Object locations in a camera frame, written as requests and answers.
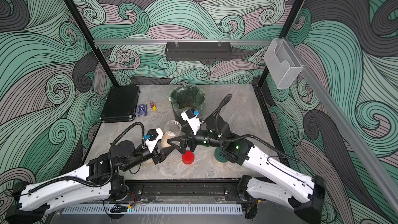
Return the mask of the red jar lid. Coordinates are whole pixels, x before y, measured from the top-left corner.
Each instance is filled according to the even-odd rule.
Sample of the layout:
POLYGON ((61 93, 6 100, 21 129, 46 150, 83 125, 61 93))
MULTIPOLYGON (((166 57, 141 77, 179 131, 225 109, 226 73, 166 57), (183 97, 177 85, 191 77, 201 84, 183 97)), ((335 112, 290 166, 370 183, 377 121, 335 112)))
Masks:
POLYGON ((182 162, 183 162, 184 164, 186 164, 186 165, 192 164, 192 163, 194 162, 194 160, 195 160, 194 153, 191 152, 191 151, 186 151, 186 152, 182 155, 181 160, 182 160, 182 162))

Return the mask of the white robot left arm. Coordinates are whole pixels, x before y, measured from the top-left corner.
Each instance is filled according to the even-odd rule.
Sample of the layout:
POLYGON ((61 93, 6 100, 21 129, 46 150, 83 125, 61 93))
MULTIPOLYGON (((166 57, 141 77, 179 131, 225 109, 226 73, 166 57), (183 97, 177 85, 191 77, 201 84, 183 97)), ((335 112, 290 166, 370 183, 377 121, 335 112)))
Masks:
POLYGON ((121 201, 129 190, 125 172, 147 160, 163 162, 174 150, 136 148, 131 141, 113 144, 109 152, 92 159, 69 173, 36 184, 17 183, 11 194, 15 203, 7 210, 5 220, 10 224, 33 224, 44 215, 70 205, 94 200, 121 201))

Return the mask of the clear oatmeal jar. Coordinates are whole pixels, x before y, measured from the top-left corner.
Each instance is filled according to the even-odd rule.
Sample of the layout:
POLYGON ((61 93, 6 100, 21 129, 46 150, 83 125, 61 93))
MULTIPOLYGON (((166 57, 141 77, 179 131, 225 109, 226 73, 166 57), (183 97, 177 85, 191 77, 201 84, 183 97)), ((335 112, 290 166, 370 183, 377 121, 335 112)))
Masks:
POLYGON ((170 147, 170 144, 167 140, 180 136, 181 133, 181 124, 176 120, 170 120, 166 123, 163 128, 163 137, 160 142, 161 148, 170 147))

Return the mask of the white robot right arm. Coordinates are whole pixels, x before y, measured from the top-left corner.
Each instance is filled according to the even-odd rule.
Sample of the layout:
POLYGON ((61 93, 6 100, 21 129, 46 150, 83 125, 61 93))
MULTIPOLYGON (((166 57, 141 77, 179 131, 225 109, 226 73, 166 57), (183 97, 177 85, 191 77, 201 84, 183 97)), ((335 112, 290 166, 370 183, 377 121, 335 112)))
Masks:
POLYGON ((255 178, 244 180, 244 191, 252 198, 269 200, 293 210, 308 224, 321 223, 325 202, 325 179, 320 175, 310 177, 275 160, 244 135, 225 139, 221 135, 200 130, 196 135, 171 138, 167 142, 181 154, 196 146, 219 147, 222 155, 231 163, 249 168, 265 176, 270 183, 255 178))

